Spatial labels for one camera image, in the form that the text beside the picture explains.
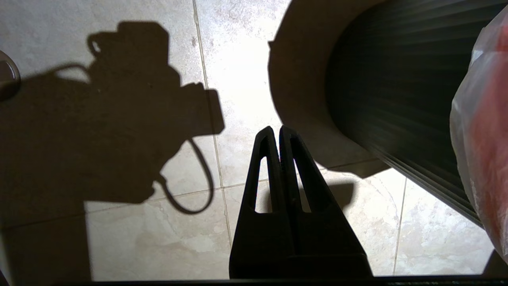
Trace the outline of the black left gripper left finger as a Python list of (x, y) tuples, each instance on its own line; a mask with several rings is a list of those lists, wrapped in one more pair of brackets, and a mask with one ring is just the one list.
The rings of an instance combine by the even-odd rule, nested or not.
[[(255, 210), (261, 160), (266, 158), (271, 213)], [(257, 133), (229, 260), (231, 279), (285, 279), (294, 244), (274, 130)]]

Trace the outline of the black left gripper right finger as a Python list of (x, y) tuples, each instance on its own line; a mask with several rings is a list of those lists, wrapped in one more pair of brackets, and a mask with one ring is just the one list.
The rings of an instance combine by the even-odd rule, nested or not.
[(366, 252), (301, 136), (283, 126), (279, 143), (292, 271), (301, 278), (371, 278)]

